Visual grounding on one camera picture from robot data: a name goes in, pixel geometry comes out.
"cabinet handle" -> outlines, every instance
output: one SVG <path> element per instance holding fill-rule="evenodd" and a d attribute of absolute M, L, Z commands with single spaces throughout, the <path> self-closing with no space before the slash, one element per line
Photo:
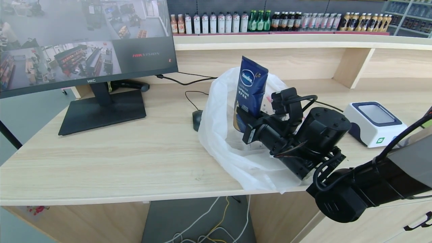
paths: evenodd
<path fill-rule="evenodd" d="M 411 227 L 409 227 L 409 226 L 407 225 L 407 226 L 403 227 L 403 229 L 404 229 L 405 231 L 411 231 L 411 230 L 415 230 L 416 228 L 418 228 L 418 227 L 420 227 L 420 226 L 423 227 L 423 228 L 427 228 L 427 227 L 431 226 L 431 224 L 426 224 L 426 223 L 427 223 L 429 220 L 432 219 L 432 211 L 427 212 L 427 213 L 426 213 L 426 216 L 428 217 L 428 218 L 426 219 L 426 221 L 420 223 L 419 225 L 415 226 L 414 228 L 411 228 Z"/>

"monitor stand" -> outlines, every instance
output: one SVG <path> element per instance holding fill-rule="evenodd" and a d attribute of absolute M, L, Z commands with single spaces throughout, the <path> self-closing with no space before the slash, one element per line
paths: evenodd
<path fill-rule="evenodd" d="M 110 94 L 107 83 L 94 83 L 90 84 L 90 87 L 95 97 L 70 103 L 59 135 L 69 135 L 146 116 L 141 90 Z"/>

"security camera feed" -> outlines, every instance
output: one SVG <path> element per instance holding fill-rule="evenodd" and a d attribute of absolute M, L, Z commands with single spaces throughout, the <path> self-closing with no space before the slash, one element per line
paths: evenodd
<path fill-rule="evenodd" d="M 0 91 L 177 67 L 166 0 L 0 4 Z"/>

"vaseline logo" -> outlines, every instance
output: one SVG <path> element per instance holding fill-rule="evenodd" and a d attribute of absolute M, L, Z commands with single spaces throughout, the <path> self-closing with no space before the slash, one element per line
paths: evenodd
<path fill-rule="evenodd" d="M 254 76 L 254 73 L 252 73 L 252 71 L 243 70 L 241 72 L 241 82 L 244 85 L 246 85 L 248 87 L 252 86 L 252 84 L 254 83 L 254 79 L 255 79 L 255 76 Z"/>

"computer monitor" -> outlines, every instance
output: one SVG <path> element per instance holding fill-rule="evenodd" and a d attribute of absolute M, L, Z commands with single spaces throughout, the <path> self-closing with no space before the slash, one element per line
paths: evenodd
<path fill-rule="evenodd" d="M 90 84 L 59 135 L 146 116 L 116 80 L 178 71 L 166 0 L 0 0 L 0 99 Z"/>

